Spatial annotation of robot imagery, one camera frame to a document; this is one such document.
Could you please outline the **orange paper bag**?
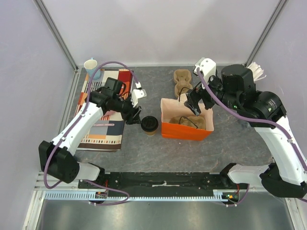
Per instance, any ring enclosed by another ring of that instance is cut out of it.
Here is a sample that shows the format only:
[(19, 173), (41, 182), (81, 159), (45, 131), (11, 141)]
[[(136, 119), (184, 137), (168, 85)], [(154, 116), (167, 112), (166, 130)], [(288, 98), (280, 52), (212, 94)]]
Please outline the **orange paper bag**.
[(206, 110), (204, 104), (199, 103), (199, 116), (184, 105), (187, 96), (181, 94), (178, 99), (162, 98), (161, 134), (164, 138), (202, 141), (213, 131), (213, 110)]

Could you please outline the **brown paper coffee cup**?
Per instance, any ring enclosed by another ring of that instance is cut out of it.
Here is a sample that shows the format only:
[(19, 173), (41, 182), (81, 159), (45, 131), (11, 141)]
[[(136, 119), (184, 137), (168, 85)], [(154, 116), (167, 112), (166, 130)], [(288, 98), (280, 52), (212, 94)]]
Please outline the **brown paper coffee cup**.
[(155, 130), (155, 131), (150, 131), (150, 132), (145, 131), (145, 134), (146, 134), (147, 136), (151, 137), (151, 136), (153, 136), (153, 135), (156, 134), (156, 130)]

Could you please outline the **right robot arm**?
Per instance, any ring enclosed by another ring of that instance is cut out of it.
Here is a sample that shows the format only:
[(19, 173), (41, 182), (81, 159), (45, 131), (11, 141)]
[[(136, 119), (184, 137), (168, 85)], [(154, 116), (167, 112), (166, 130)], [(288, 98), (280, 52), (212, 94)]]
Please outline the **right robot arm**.
[(274, 196), (307, 199), (307, 160), (302, 154), (289, 126), (281, 99), (272, 92), (256, 89), (252, 70), (240, 64), (222, 69), (217, 76), (215, 67), (195, 66), (200, 83), (187, 92), (185, 106), (195, 115), (201, 110), (219, 105), (231, 115), (246, 121), (261, 136), (274, 162), (264, 166), (227, 165), (220, 176), (224, 188), (235, 184), (262, 186)]

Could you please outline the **brown cardboard cup carrier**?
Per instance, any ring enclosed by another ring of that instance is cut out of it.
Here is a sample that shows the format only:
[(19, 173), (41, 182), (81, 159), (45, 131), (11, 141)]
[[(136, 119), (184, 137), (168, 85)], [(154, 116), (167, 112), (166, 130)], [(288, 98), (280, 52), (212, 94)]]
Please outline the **brown cardboard cup carrier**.
[(205, 118), (201, 116), (175, 116), (170, 119), (169, 123), (193, 127), (196, 129), (206, 129)]

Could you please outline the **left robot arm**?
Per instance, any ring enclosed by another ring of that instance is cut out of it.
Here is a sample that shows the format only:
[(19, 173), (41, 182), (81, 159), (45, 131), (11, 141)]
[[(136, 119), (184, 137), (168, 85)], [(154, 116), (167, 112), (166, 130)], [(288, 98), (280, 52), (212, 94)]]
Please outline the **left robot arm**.
[(141, 107), (137, 104), (140, 98), (146, 96), (146, 92), (138, 82), (132, 93), (123, 99), (120, 94), (122, 84), (119, 80), (108, 78), (103, 87), (88, 91), (85, 103), (66, 128), (50, 142), (40, 143), (38, 151), (46, 188), (52, 188), (47, 183), (48, 175), (67, 184), (74, 180), (88, 180), (94, 188), (104, 186), (105, 176), (100, 174), (101, 168), (78, 162), (74, 154), (81, 140), (106, 112), (121, 113), (129, 125), (140, 122)]

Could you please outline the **black coffee cup lid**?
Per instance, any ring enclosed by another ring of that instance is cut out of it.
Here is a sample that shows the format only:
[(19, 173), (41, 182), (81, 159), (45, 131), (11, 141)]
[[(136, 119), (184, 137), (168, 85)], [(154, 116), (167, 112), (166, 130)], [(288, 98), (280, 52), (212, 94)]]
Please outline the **black coffee cup lid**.
[(145, 132), (154, 132), (158, 128), (158, 120), (154, 116), (146, 116), (141, 121), (141, 128)]

